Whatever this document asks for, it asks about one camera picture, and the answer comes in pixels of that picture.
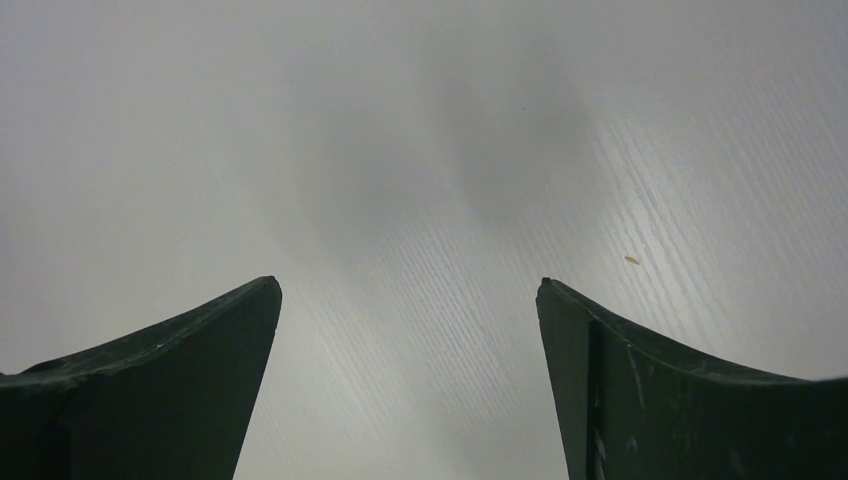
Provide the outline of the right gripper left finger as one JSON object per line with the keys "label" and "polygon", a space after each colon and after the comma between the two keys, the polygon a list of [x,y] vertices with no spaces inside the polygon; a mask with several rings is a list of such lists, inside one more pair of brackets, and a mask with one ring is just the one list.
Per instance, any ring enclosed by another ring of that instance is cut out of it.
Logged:
{"label": "right gripper left finger", "polygon": [[230,479],[283,302],[271,276],[1,379],[5,479]]}

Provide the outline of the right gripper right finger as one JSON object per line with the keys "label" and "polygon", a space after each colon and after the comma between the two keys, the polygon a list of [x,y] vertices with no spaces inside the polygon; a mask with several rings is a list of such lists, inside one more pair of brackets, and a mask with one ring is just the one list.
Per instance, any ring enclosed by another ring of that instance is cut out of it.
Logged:
{"label": "right gripper right finger", "polygon": [[536,308],[571,478],[846,477],[845,379],[720,359],[555,279]]}

